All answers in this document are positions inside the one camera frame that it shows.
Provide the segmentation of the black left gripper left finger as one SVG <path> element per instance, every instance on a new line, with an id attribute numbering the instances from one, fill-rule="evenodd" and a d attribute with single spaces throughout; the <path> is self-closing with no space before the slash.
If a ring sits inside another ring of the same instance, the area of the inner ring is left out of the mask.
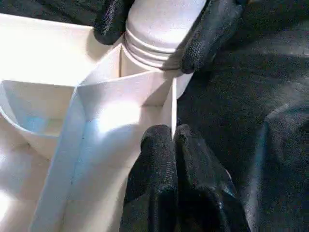
<path id="1" fill-rule="evenodd" d="M 173 232 L 178 213 L 178 178 L 171 129 L 151 126 L 127 179 L 122 232 Z"/>

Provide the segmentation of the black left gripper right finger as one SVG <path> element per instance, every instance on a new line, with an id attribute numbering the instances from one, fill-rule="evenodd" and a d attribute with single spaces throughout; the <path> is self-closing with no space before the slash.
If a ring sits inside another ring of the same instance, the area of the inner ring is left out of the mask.
<path id="1" fill-rule="evenodd" d="M 180 125 L 174 137 L 183 232 L 249 232 L 231 176 L 200 133 Z"/>

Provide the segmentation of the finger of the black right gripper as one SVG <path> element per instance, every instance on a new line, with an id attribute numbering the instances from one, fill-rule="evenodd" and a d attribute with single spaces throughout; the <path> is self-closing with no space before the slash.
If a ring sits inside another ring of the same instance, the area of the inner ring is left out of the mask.
<path id="1" fill-rule="evenodd" d="M 190 74 L 211 65 L 217 52 L 236 33 L 242 15 L 242 0 L 208 0 L 183 49 L 181 71 Z"/>
<path id="2" fill-rule="evenodd" d="M 126 20 L 134 0 L 104 0 L 98 12 L 93 34 L 104 45 L 114 44 L 125 32 Z"/>

